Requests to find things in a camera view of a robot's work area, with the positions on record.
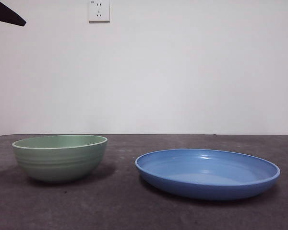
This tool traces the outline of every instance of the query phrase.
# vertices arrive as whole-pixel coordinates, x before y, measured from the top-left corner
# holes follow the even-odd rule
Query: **bowl rim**
[[[162,176],[160,174],[156,174],[156,173],[153,173],[153,172],[150,172],[146,169],[144,169],[143,167],[141,167],[139,164],[138,164],[138,160],[146,155],[150,155],[150,154],[154,154],[154,153],[157,153],[157,152],[164,152],[164,151],[176,151],[176,150],[204,150],[204,151],[218,151],[218,152],[226,152],[226,153],[234,153],[234,154],[238,154],[238,155],[243,155],[243,156],[246,156],[246,157],[252,157],[252,158],[256,158],[257,160],[261,160],[261,161],[265,161],[269,164],[271,164],[272,166],[274,166],[276,168],[276,173],[272,176],[272,177],[268,177],[266,179],[263,179],[263,180],[257,180],[257,181],[253,181],[253,182],[246,182],[246,183],[237,183],[237,184],[218,184],[218,183],[197,183],[197,182],[187,182],[187,181],[184,181],[184,180],[174,180],[174,179],[171,179],[169,177],[166,177],[166,176]],[[147,173],[149,175],[152,175],[154,177],[158,177],[158,178],[161,178],[161,179],[164,179],[164,180],[168,180],[168,181],[172,181],[172,182],[178,182],[178,183],[184,183],[184,184],[193,184],[193,185],[203,185],[203,186],[224,186],[224,187],[236,187],[236,186],[246,186],[246,185],[255,185],[255,184],[262,184],[262,183],[266,183],[266,182],[269,182],[269,181],[272,181],[274,179],[277,179],[279,176],[280,176],[280,168],[276,165],[276,164],[273,164],[272,162],[270,161],[267,161],[265,159],[262,159],[260,157],[255,157],[255,156],[252,156],[252,155],[248,155],[248,154],[244,154],[244,153],[238,153],[238,152],[231,152],[231,151],[223,151],[223,150],[216,150],[216,149],[165,149],[165,150],[159,150],[159,151],[153,151],[153,152],[149,152],[149,153],[146,153],[146,154],[143,154],[141,156],[139,156],[136,160],[135,160],[135,166],[138,168],[138,170],[140,171],[143,171],[144,173]]]
[[[93,143],[93,144],[88,144],[88,145],[78,145],[78,146],[70,146],[70,147],[52,147],[52,148],[38,148],[38,147],[24,147],[24,146],[18,146],[17,143],[19,141],[23,141],[23,140],[29,140],[29,139],[35,139],[35,138],[45,138],[45,137],[58,137],[58,136],[92,136],[92,137],[100,137],[100,138],[103,138],[104,140],[101,141],[101,142],[98,142],[98,143]],[[61,150],[61,149],[74,149],[74,148],[82,148],[82,147],[87,147],[87,146],[93,146],[93,145],[100,145],[102,143],[105,143],[107,142],[108,139],[106,137],[102,137],[102,136],[98,136],[98,135],[85,135],[85,134],[79,134],[79,135],[50,135],[50,136],[42,136],[42,137],[34,137],[34,138],[25,138],[25,139],[21,139],[21,140],[18,140],[18,141],[15,141],[12,143],[12,146],[14,148],[18,148],[18,149],[26,149],[26,150]]]

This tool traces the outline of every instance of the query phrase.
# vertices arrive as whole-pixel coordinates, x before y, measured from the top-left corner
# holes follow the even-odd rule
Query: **gray table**
[[[288,230],[288,136],[104,135],[102,163],[70,184],[31,180],[11,143],[38,135],[0,136],[0,230]],[[136,157],[175,148],[246,153],[277,164],[281,176],[262,195],[200,201],[170,195],[143,181]]]

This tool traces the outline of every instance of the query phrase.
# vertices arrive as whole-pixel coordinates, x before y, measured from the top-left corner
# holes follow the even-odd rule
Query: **dark object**
[[[18,14],[12,11],[10,8],[0,2],[0,21],[5,23],[11,23],[15,25],[24,26],[26,21],[22,19]]]

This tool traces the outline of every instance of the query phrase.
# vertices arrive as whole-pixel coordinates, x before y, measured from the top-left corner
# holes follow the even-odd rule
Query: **plate rim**
[[[238,155],[243,155],[243,156],[246,156],[246,157],[252,157],[252,158],[256,158],[258,160],[261,160],[261,161],[265,161],[269,164],[271,164],[272,166],[274,166],[276,168],[276,174],[272,177],[269,177],[269,178],[266,178],[264,180],[257,180],[257,181],[253,181],[253,182],[247,182],[247,183],[241,183],[241,184],[218,184],[218,183],[191,183],[191,182],[187,182],[187,181],[184,181],[184,180],[174,180],[174,179],[171,179],[171,178],[168,178],[166,176],[162,176],[162,175],[159,175],[159,174],[156,174],[156,173],[152,173],[144,168],[142,168],[139,164],[138,164],[138,160],[141,158],[141,157],[144,157],[146,155],[149,155],[149,154],[153,154],[153,153],[157,153],[157,152],[164,152],[164,151],[177,151],[177,150],[204,150],[204,151],[217,151],[217,152],[226,152],[226,153],[234,153],[234,154],[238,154]],[[146,154],[143,154],[139,157],[137,157],[137,159],[135,160],[135,166],[140,170],[140,171],[143,171],[149,175],[152,175],[152,176],[155,176],[155,177],[158,177],[158,178],[161,178],[161,179],[164,179],[164,180],[168,180],[168,181],[172,181],[172,182],[179,182],[179,183],[184,183],[184,184],[193,184],[193,185],[203,185],[203,186],[226,186],[226,187],[235,187],[235,186],[246,186],[246,185],[256,185],[256,184],[262,184],[262,183],[266,183],[266,182],[269,182],[269,181],[272,181],[274,179],[277,179],[279,176],[280,176],[280,168],[270,162],[270,161],[267,161],[263,158],[260,158],[260,157],[255,157],[255,156],[252,156],[252,155],[248,155],[248,154],[244,154],[244,153],[239,153],[239,152],[231,152],[231,151],[225,151],[225,150],[216,150],[216,149],[164,149],[164,150],[158,150],[158,151],[153,151],[153,152],[149,152],[149,153],[146,153]]]

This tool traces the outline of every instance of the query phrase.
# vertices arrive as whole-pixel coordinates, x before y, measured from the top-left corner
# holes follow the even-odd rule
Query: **white wall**
[[[0,135],[288,134],[288,0],[2,0]]]

